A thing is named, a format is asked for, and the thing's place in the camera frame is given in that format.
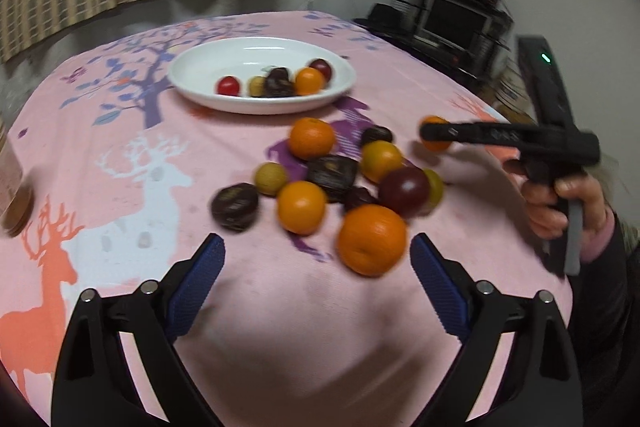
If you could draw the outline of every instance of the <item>pink tablecloth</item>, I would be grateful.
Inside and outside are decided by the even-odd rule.
[[[195,107],[164,74],[190,46],[247,35],[299,39],[348,58],[358,73],[351,96],[313,112],[335,127],[341,151],[356,155],[360,130],[375,122],[396,133],[413,163],[453,183],[431,216],[413,222],[412,235],[427,232],[446,257],[503,292],[532,296],[547,288],[568,317],[570,288],[545,272],[527,243],[519,196],[495,158],[462,145],[435,158],[415,146],[421,117],[491,120],[490,108],[329,15],[183,23],[68,60],[10,131],[37,199],[33,224],[21,237],[0,240],[0,359],[45,419],[50,374],[79,291],[92,286],[114,295],[160,279],[211,231],[225,239],[226,266],[176,347],[229,427],[410,425],[455,356],[458,342],[442,330],[407,258],[374,280],[336,260],[335,205],[318,235],[295,244],[278,227],[273,200],[262,200],[258,224],[240,235],[210,219],[212,194],[251,181],[261,162],[294,169],[283,140],[298,116]],[[491,402],[507,347],[501,345],[474,414]],[[136,379],[147,406],[161,415],[148,383]]]

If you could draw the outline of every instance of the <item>person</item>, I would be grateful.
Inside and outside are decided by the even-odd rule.
[[[524,174],[517,160],[504,164]],[[560,237],[567,217],[554,210],[559,197],[584,203],[580,275],[570,278],[574,307],[568,330],[582,382],[585,427],[640,423],[640,252],[628,255],[621,222],[602,186],[588,174],[558,180],[554,187],[525,181],[521,193],[533,232]]]

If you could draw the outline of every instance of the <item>white plate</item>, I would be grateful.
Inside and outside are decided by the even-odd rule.
[[[324,58],[334,69],[331,84],[308,96],[251,98],[252,76],[265,76],[271,68],[287,68],[292,75],[315,58]],[[235,76],[241,96],[216,94],[223,76]],[[351,89],[356,72],[344,58],[319,46],[274,37],[240,37],[206,42],[178,55],[169,66],[169,81],[193,102],[220,111],[240,114],[287,114],[328,105]]]

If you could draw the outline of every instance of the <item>dark purple tomato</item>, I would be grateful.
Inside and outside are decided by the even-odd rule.
[[[374,125],[373,127],[366,128],[360,135],[360,148],[362,149],[367,144],[377,142],[378,140],[393,143],[394,134],[381,125]]]
[[[320,71],[327,81],[327,84],[331,82],[331,78],[334,76],[334,68],[332,68],[324,58],[316,58],[316,60],[312,60],[308,66],[309,68]]]
[[[378,185],[378,201],[404,219],[416,216],[429,200],[427,176],[416,167],[389,172]]]
[[[344,197],[342,207],[347,213],[354,208],[363,206],[363,204],[377,204],[376,198],[373,197],[365,187],[351,187],[347,195]]]
[[[291,74],[287,68],[273,68],[267,75],[267,78],[273,78],[274,80],[286,80],[291,81]]]
[[[240,82],[234,76],[225,76],[220,79],[216,92],[227,96],[238,96],[240,94]]]
[[[326,192],[329,203],[342,203],[358,175],[358,162],[346,156],[330,154],[306,165],[306,181]]]
[[[222,188],[211,200],[210,210],[221,227],[242,232],[255,222],[259,203],[255,185],[240,183]]]
[[[262,86],[262,96],[265,98],[286,98],[288,96],[295,96],[296,90],[293,84],[286,78],[276,78],[274,76],[268,76],[264,79],[264,85]]]

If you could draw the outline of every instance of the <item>white deer print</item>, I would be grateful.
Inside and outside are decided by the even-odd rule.
[[[144,207],[102,227],[83,229],[63,244],[78,273],[74,285],[62,283],[69,312],[85,288],[93,287],[106,295],[110,288],[124,283],[162,279],[175,252],[180,221],[180,208],[172,197],[172,188],[191,186],[191,178],[167,159],[180,155],[186,147],[177,138],[164,139],[160,135],[156,146],[151,147],[139,133],[124,152],[132,165],[129,172],[109,168],[109,152],[97,161],[100,169],[112,178],[142,182]]]

